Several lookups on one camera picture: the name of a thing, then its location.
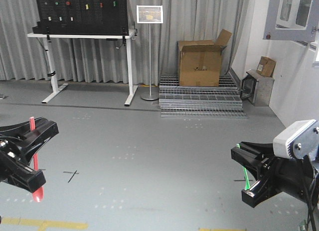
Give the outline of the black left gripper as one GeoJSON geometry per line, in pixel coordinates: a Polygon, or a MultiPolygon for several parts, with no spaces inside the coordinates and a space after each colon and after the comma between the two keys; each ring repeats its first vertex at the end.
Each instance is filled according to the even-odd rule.
{"type": "Polygon", "coordinates": [[[43,117],[35,119],[35,130],[28,121],[0,128],[0,181],[34,193],[46,183],[41,170],[29,163],[34,154],[59,134],[57,123],[43,117]]]}

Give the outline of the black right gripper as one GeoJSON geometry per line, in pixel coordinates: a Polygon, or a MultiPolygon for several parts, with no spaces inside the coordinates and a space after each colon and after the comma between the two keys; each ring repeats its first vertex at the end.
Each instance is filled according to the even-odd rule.
{"type": "Polygon", "coordinates": [[[319,171],[313,167],[308,156],[302,160],[275,158],[268,167],[274,157],[271,143],[242,141],[239,146],[231,149],[231,158],[253,176],[260,176],[248,190],[241,191],[244,203],[255,208],[281,192],[307,204],[318,203],[319,171]]]}

